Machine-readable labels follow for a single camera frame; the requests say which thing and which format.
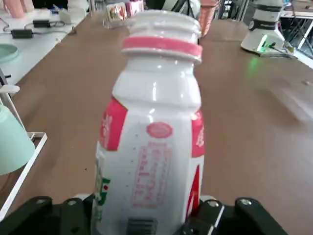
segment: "black cable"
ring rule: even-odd
[[[299,26],[299,21],[298,21],[298,19],[296,18],[295,11],[294,11],[294,6],[293,6],[293,0],[290,0],[290,3],[291,3],[291,9],[292,9],[292,14],[293,14],[293,19],[294,19],[294,21],[295,21],[295,23],[296,23],[296,25],[297,25],[297,27],[298,27],[300,33],[301,33],[301,36],[304,38],[305,43],[307,44],[307,46],[308,46],[309,49],[310,49],[311,54],[313,55],[313,48],[312,48],[310,42],[308,41],[308,39],[305,38],[305,33],[303,32],[302,28]]]
[[[3,27],[3,31],[4,32],[10,32],[10,31],[6,31],[10,27],[10,25],[1,17],[0,17],[0,20],[5,24],[5,27]]]
[[[194,12],[193,12],[193,10],[192,10],[192,8],[191,8],[190,0],[187,0],[187,5],[188,5],[187,16],[189,16],[189,13],[191,12],[191,17],[192,17],[192,18],[195,18]]]
[[[239,7],[237,7],[237,5],[235,5],[236,7],[236,12],[235,12],[235,15],[232,17],[233,20],[235,20],[238,16],[238,13],[239,13]]]

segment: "white device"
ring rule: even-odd
[[[256,2],[249,32],[241,43],[243,49],[261,55],[275,55],[283,52],[285,39],[278,29],[283,6],[282,0],[258,0]]]

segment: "green light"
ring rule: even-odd
[[[248,63],[248,68],[246,71],[247,79],[253,79],[255,77],[255,73],[259,65],[260,65],[260,58],[256,56],[252,57]]]
[[[265,50],[266,50],[266,47],[265,47],[265,45],[263,45],[263,44],[266,44],[265,43],[265,40],[268,38],[268,35],[267,34],[264,34],[264,36],[262,37],[262,39],[261,39],[261,41],[260,41],[260,43],[259,43],[259,45],[258,45],[258,48],[256,49],[257,51],[259,51],[259,52],[264,52]]]

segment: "bottle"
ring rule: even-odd
[[[35,10],[32,0],[21,0],[21,4],[24,12],[32,12]]]
[[[21,0],[3,0],[3,7],[13,18],[23,18],[24,11]]]
[[[164,14],[173,22],[187,17],[147,11],[134,16],[135,25],[149,14],[152,24]],[[182,38],[187,41],[159,32],[123,42],[129,59],[103,114],[96,150],[92,234],[171,235],[199,204],[204,126],[193,70],[202,48]]]

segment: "white table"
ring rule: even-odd
[[[69,33],[73,26],[79,24],[85,14],[72,14],[72,25],[65,25],[61,28],[49,29],[34,29],[34,31],[46,32],[61,30]],[[27,13],[22,19],[13,19],[4,11],[0,11],[0,17],[3,18],[9,25],[10,29],[24,28],[28,23],[32,23],[33,19],[48,19],[51,21],[59,20],[58,15],[52,15],[49,10],[36,9],[33,12]],[[0,22],[0,30],[3,33],[5,24]],[[11,75],[7,79],[8,84],[18,83],[39,61],[41,61],[67,34],[65,32],[50,33],[45,35],[34,35],[32,39],[13,39],[11,34],[0,34],[0,43],[10,43],[17,46],[19,55],[8,62],[0,64],[5,75]]]
[[[310,31],[313,28],[313,10],[312,9],[305,9],[306,5],[310,5],[312,6],[311,2],[309,1],[294,1],[294,10],[295,10],[295,15],[297,17],[297,19],[310,19],[312,20],[308,29],[305,31],[303,38],[301,39],[297,49],[300,49],[304,42],[305,39],[307,38],[307,36],[309,35]],[[282,11],[280,17],[282,18],[294,18],[294,14],[292,11],[288,10],[284,10]]]

